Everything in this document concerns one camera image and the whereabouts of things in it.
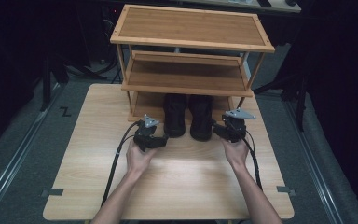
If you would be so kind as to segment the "black mesh lace-up shoe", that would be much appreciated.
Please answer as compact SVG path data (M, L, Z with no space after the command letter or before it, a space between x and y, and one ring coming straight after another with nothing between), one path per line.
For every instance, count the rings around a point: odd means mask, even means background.
M182 136L186 131L186 96L168 93L164 97L164 132L171 138Z
M212 136L213 97L191 95L188 101L188 108L192 115L190 135L197 141L209 141Z

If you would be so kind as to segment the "grey metal floor rail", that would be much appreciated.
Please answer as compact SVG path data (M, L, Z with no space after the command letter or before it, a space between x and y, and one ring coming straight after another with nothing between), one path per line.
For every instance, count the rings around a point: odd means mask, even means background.
M47 105L34 98L12 120L0 137L0 202L31 151L46 117L61 96L65 84L55 84Z
M304 156L305 163L309 169L313 184L323 204L324 211L327 214L330 224L343 224L342 216L337 209L337 205L331 194L330 188L326 184L321 169L319 168L319 165L315 160L314 155L312 154L308 139L306 138L305 134L298 128L296 123L296 112L293 109L292 104L284 102L283 105L300 141L301 151Z

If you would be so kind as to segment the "person's right hand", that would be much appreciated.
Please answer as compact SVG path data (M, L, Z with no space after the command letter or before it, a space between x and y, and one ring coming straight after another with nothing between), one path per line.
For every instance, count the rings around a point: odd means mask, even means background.
M249 148L243 140L236 143L229 142L223 138L220 139L227 158L228 163L234 171L239 171L246 168L246 158Z

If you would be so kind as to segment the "wooden shoe rack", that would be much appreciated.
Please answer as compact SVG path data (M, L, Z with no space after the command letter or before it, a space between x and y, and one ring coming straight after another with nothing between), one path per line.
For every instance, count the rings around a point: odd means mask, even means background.
M110 42L117 46L129 120L164 118L166 93L211 95L213 116L254 96L247 57L275 51L255 14L126 5Z

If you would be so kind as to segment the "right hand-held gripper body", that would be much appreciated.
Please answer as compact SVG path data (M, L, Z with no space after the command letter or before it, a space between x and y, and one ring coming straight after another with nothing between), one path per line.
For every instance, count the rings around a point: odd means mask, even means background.
M226 111L224 114L224 123L226 125L225 139L232 143L243 139L246 136L245 121L247 119L256 119L256 116L239 107Z

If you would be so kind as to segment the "grey table bracket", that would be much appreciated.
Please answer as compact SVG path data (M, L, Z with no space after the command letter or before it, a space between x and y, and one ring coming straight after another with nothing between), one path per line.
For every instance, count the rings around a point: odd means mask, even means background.
M290 197L296 196L296 191L286 186L277 186L277 191L287 193Z
M41 197L48 197L48 196L62 196L63 189L44 189L41 192Z

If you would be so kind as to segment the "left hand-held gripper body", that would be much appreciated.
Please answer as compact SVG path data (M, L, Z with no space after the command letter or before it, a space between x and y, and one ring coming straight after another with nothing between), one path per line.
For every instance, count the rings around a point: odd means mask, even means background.
M154 136L159 121L144 114L144 119L138 122L138 130L133 137L134 143L145 152L148 148L159 147L159 140Z

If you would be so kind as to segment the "person's left hand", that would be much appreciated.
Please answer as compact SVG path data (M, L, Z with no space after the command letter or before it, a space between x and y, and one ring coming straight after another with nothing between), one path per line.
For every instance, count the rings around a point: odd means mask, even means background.
M156 149L150 149L146 152L143 152L138 145L136 145L133 141L130 141L129 148L126 153L126 177L130 181L136 182L147 170L151 160L157 152L158 151Z

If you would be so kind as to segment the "background desk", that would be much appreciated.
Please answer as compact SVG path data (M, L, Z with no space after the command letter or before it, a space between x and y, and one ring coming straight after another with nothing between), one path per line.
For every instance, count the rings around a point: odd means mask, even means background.
M266 11L300 13L301 7L299 4L289 6L285 0L268 0L271 7L262 7L259 2L263 0L179 0L180 2L188 2L195 4L204 4L210 6L223 6L223 7L239 7L250 9L261 9Z

